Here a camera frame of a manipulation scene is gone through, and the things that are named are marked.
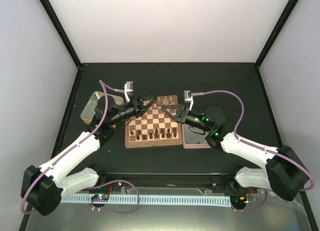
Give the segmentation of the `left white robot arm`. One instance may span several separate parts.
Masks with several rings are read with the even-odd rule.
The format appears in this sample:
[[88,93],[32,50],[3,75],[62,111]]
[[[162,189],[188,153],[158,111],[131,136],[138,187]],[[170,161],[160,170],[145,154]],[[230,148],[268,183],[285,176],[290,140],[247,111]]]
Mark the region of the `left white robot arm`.
[[106,176],[92,168],[70,174],[85,158],[106,144],[115,133],[115,125],[132,117],[143,116],[157,101],[153,95],[131,95],[128,102],[118,105],[106,96],[98,101],[89,127],[60,154],[35,167],[30,165],[23,174],[21,186],[21,211],[26,214],[25,203],[41,215],[52,213],[61,200],[86,188],[103,190]]

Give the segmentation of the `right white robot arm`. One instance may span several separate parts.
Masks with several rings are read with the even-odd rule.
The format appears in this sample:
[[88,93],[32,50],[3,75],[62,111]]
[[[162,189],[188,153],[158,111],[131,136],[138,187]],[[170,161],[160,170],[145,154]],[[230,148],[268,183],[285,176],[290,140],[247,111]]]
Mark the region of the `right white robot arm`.
[[239,156],[258,166],[257,169],[242,167],[228,178],[228,189],[234,193],[256,187],[271,190],[280,198],[293,201],[310,180],[306,167],[291,147],[266,146],[225,129],[223,123],[226,119],[216,105],[208,106],[204,113],[182,104],[163,105],[161,109],[176,123],[207,133],[205,140],[213,149]]

